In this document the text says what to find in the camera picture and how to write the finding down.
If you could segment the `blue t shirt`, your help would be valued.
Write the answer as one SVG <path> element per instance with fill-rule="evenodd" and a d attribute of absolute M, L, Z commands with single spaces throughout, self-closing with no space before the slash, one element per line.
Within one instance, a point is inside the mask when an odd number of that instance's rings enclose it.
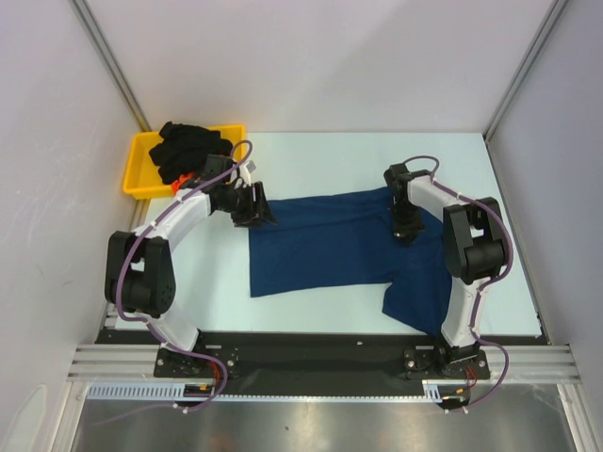
<path fill-rule="evenodd" d="M 421 210 L 424 229 L 405 245 L 393 234 L 391 204 L 385 187 L 269 201 L 275 223 L 249 231 L 252 297 L 383 283 L 385 315 L 439 335 L 451 295 L 443 224 Z"/>

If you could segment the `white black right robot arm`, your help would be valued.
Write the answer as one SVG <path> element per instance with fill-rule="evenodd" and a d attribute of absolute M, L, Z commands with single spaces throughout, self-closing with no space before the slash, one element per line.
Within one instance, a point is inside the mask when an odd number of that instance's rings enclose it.
<path fill-rule="evenodd" d="M 392 167 L 383 178 L 392 195 L 393 236 L 405 245 L 425 230 L 420 211 L 443 225 L 443 253 L 451 291 L 448 313 L 428 368 L 456 378 L 479 358 L 481 301 L 486 287 L 513 263 L 513 243 L 493 198 L 467 198 L 426 170 Z"/>

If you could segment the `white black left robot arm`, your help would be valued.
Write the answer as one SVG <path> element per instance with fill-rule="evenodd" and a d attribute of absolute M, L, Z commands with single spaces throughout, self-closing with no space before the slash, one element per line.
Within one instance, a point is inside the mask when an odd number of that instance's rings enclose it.
<path fill-rule="evenodd" d="M 215 183 L 181 189 L 157 218 L 109 238 L 105 297 L 121 320 L 144 325 L 160 344 L 177 351 L 175 364 L 195 377 L 208 365 L 196 343 L 199 330 L 174 306 L 176 279 L 172 253 L 198 223 L 224 212 L 237 227 L 275 224 L 260 182 Z"/>

